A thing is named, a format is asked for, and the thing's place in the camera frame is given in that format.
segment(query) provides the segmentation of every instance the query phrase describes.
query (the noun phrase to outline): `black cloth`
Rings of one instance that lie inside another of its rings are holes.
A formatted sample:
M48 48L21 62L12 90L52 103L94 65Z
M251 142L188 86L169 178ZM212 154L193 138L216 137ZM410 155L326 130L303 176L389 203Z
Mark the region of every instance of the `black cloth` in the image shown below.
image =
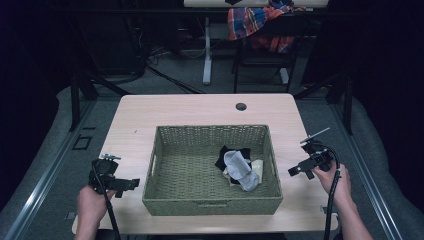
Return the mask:
M225 168L227 167L227 165L225 165L225 162L224 162L224 155L225 155L225 153L227 153L229 151L234 151L234 150L240 151L240 153L241 153L241 155L243 156L244 159L249 159L250 160L250 148L230 149L230 148L227 148L227 146L224 145L221 148L221 151L219 152L219 158L215 162L215 166L217 168L219 168L221 171L224 171ZM248 163L248 165L249 165L250 168L252 168L252 164L250 162ZM237 180L235 180L233 178L230 178L230 181L231 181L232 184L238 184L238 185L240 185L239 181L237 181Z

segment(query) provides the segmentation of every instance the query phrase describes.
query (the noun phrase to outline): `human hand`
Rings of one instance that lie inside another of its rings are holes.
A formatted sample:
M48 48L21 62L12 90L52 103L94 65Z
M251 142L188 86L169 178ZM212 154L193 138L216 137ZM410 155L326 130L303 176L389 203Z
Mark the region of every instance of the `human hand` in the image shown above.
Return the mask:
M333 183L334 174L337 168L336 163L331 161L330 167L331 168L328 172L325 172L318 167L312 169L312 172L317 175L321 181L322 187L327 193L330 192L330 188ZM344 164L340 164L340 178L334 194L334 202L338 207L346 203L352 203L350 175Z
M109 199L115 191L108 191ZM100 220L106 214L106 199L103 195L97 194L91 186L85 186L80 190L77 198L78 202L78 227L75 239L94 239Z

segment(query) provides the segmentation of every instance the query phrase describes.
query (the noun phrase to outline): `woven basket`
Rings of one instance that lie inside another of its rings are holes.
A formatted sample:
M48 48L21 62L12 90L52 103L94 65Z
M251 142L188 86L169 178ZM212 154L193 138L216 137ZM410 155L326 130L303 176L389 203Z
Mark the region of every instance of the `woven basket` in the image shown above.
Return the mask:
M264 161L251 192L230 187L215 166L221 148L251 149ZM283 200L268 126L159 126L143 203L153 216L271 215Z

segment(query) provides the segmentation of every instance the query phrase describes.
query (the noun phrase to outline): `plaid shirt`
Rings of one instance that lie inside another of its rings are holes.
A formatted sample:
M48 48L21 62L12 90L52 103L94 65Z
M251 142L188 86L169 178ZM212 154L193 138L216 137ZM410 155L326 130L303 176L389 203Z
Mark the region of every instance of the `plaid shirt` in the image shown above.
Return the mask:
M293 2L284 0L278 3L269 0L264 8L231 8L228 11L228 27L230 40L248 37L264 26L266 21L272 20L284 13L293 11ZM284 52L295 37L265 37L252 36L246 47L267 48L270 51Z

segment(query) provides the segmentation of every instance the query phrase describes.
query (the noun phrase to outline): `desk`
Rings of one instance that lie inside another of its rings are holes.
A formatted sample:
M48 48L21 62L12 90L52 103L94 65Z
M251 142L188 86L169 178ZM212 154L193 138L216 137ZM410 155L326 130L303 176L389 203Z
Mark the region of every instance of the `desk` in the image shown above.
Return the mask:
M265 7L268 0L243 0L234 5L226 3L224 0L184 0L185 7L194 8L232 8L232 7ZM203 69L203 84L211 83L212 56L211 56L211 35L209 18L205 19L205 67Z
M245 111L235 105L244 103ZM278 167L283 201L274 215L151 216L143 189L158 125L267 124ZM140 186L113 198L122 234L207 234L320 231L327 194L317 178L290 177L287 170L308 155L300 147L307 136L289 94L129 95L122 98L101 153L122 157L117 178L140 178ZM333 216L332 229L337 228ZM112 229L108 214L100 228Z

